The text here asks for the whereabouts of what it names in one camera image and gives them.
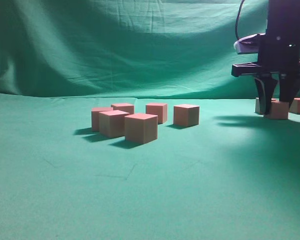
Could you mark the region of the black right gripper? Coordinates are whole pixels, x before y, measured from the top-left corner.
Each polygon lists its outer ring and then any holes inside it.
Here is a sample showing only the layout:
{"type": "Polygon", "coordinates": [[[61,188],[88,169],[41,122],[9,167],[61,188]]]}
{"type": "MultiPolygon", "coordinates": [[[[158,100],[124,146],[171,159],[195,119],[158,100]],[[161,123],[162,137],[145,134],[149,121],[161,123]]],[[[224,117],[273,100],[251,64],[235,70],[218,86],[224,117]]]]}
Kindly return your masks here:
{"type": "Polygon", "coordinates": [[[292,103],[300,92],[300,0],[268,1],[267,27],[262,34],[257,61],[233,64],[232,76],[259,74],[254,80],[260,113],[267,115],[278,80],[264,73],[282,72],[280,101],[292,103]]]}

